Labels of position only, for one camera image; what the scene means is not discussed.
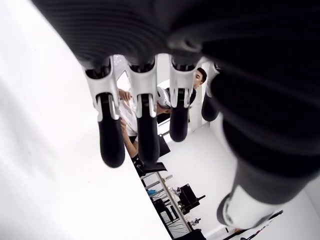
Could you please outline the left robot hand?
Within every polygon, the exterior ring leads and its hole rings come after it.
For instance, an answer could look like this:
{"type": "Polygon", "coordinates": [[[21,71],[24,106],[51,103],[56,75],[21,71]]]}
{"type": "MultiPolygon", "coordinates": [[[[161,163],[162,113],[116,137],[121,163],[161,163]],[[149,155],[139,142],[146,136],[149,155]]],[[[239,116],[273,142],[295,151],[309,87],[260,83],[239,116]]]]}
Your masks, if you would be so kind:
{"type": "Polygon", "coordinates": [[[139,157],[159,158],[156,56],[170,57],[170,136],[187,135],[193,72],[219,66],[203,118],[223,115],[237,158],[221,224],[251,229],[320,173],[320,3],[317,0],[36,0],[82,65],[98,112],[100,154],[125,159],[114,55],[125,57],[136,104],[139,157]]]}

